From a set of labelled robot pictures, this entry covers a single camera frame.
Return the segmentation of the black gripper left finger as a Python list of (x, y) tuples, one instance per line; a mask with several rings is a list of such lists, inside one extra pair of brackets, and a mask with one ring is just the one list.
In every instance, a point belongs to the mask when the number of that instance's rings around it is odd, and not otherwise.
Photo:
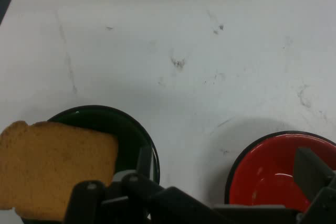
[(169, 223), (169, 217), (153, 205), (162, 191), (155, 182), (156, 149), (140, 149), (135, 170), (108, 187), (97, 180), (78, 183), (72, 190), (65, 223)]

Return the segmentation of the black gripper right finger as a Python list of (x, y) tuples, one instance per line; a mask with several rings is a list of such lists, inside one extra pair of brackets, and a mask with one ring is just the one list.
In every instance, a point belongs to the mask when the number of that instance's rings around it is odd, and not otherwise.
[(311, 149), (296, 150), (293, 179), (310, 206), (299, 223), (335, 223), (335, 171)]

